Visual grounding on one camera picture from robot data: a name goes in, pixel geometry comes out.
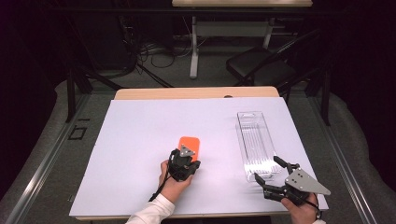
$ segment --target dark background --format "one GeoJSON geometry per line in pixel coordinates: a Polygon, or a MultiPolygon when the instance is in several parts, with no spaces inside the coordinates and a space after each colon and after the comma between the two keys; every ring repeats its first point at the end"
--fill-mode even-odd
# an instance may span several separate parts
{"type": "MultiPolygon", "coordinates": [[[[85,34],[83,38],[86,39],[81,40],[70,28],[69,21],[48,21],[37,2],[42,1],[6,1],[0,12],[0,197],[18,175],[50,117],[56,101],[54,88],[66,79],[68,63],[57,35],[66,36],[67,43],[63,45],[70,47],[66,55],[92,69],[131,66],[131,55],[122,44],[122,31],[114,17],[99,17],[95,20],[99,21],[96,26],[85,20],[85,16],[74,18],[74,27],[85,34]],[[61,25],[53,29],[52,22],[61,25]],[[90,35],[90,29],[96,30],[96,35],[90,35]],[[101,52],[113,57],[99,57],[100,62],[93,62],[90,54],[101,52]]],[[[61,4],[76,2],[90,3],[70,0],[61,1],[61,4]]],[[[99,6],[109,3],[91,2],[99,6]]],[[[170,1],[134,3],[141,7],[170,7],[170,1]]],[[[345,23],[337,20],[307,23],[324,30],[324,50],[333,48],[336,31],[347,26],[347,38],[332,65],[332,92],[346,102],[366,136],[372,164],[383,180],[396,190],[396,168],[393,166],[396,161],[396,26],[393,23],[396,8],[391,1],[314,1],[314,7],[320,8],[349,6],[357,9],[361,16],[345,23]]],[[[147,24],[155,24],[158,19],[161,18],[137,21],[141,27],[146,27],[141,30],[145,36],[171,46],[169,36],[177,33],[171,18],[163,20],[163,38],[147,29],[147,24]]]]}

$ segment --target white tabletop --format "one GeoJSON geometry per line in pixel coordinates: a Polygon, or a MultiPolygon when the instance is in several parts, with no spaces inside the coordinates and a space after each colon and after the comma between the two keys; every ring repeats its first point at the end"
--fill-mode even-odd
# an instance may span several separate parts
{"type": "Polygon", "coordinates": [[[173,0],[174,7],[311,7],[311,0],[173,0]]]}
{"type": "MultiPolygon", "coordinates": [[[[201,141],[197,171],[177,202],[174,217],[219,217],[285,213],[247,182],[235,124],[236,113],[262,111],[279,157],[299,163],[315,177],[290,112],[281,97],[112,101],[70,216],[128,217],[142,209],[158,187],[160,163],[181,136],[201,141]]],[[[283,186],[284,170],[271,184],[283,186]]],[[[328,209],[319,195],[321,209],[328,209]]]]}

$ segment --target gray floor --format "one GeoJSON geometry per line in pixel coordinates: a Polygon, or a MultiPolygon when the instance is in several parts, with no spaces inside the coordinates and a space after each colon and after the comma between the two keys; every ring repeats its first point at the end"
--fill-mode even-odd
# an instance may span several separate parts
{"type": "MultiPolygon", "coordinates": [[[[251,45],[252,41],[244,38],[207,40],[200,50],[199,75],[194,80],[189,78],[190,56],[177,57],[167,68],[152,66],[151,57],[144,65],[176,87],[231,86],[236,80],[225,70],[225,60],[251,45]]],[[[171,58],[155,55],[153,62],[158,66],[167,65],[171,58]]],[[[139,74],[136,70],[113,80],[128,88],[161,87],[145,73],[139,74]]],[[[93,81],[92,85],[95,91],[92,95],[79,97],[80,110],[69,125],[64,124],[67,116],[65,83],[58,86],[58,101],[51,118],[20,175],[0,202],[0,223],[7,220],[8,223],[16,220],[18,223],[80,222],[69,217],[68,212],[109,101],[115,93],[97,81],[93,81]],[[71,134],[75,125],[86,128],[82,140],[70,140],[78,135],[71,134]],[[46,173],[42,169],[42,161],[49,157],[53,160],[46,173]],[[42,176],[44,184],[37,189],[27,188],[34,185],[38,171],[47,174],[42,176]],[[31,195],[30,192],[35,194],[26,200],[25,196],[31,195]]],[[[368,161],[364,134],[346,105],[332,95],[331,127],[323,125],[318,117],[318,99],[306,98],[298,89],[290,98],[289,109],[318,180],[332,191],[332,195],[326,198],[330,210],[323,215],[327,223],[396,223],[395,192],[383,184],[368,161]]],[[[290,223],[290,217],[275,216],[272,222],[290,223]]]]}

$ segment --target white sleeve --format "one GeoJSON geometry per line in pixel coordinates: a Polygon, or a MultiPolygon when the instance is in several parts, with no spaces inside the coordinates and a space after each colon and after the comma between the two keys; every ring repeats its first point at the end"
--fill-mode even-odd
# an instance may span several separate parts
{"type": "Polygon", "coordinates": [[[325,221],[323,221],[323,220],[321,220],[321,219],[318,219],[318,220],[316,220],[314,223],[312,223],[312,224],[326,224],[326,222],[325,221]]]}
{"type": "Polygon", "coordinates": [[[174,210],[175,205],[159,194],[152,202],[146,203],[143,210],[131,216],[126,224],[159,224],[172,215],[174,210]]]}

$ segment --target white table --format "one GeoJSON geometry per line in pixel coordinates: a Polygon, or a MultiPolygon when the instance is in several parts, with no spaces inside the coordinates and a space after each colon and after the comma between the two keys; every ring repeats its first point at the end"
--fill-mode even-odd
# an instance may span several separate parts
{"type": "MultiPolygon", "coordinates": [[[[127,218],[140,210],[158,187],[160,163],[177,147],[181,136],[200,139],[201,167],[172,217],[286,213],[281,203],[263,198],[258,184],[246,181],[235,130],[236,112],[240,111],[262,111],[277,155],[300,163],[315,177],[290,112],[275,88],[121,90],[116,99],[107,111],[71,217],[127,218]],[[154,95],[162,99],[153,99],[154,95]],[[234,98],[221,98],[224,95],[234,98]]],[[[283,186],[287,175],[282,171],[271,184],[283,186]]],[[[328,209],[324,197],[318,198],[320,208],[328,209]]]]}
{"type": "MultiPolygon", "coordinates": [[[[173,0],[174,7],[311,7],[311,0],[173,0]]],[[[274,20],[255,22],[197,21],[192,17],[192,56],[190,78],[198,76],[197,36],[264,36],[268,48],[274,20]]]]}

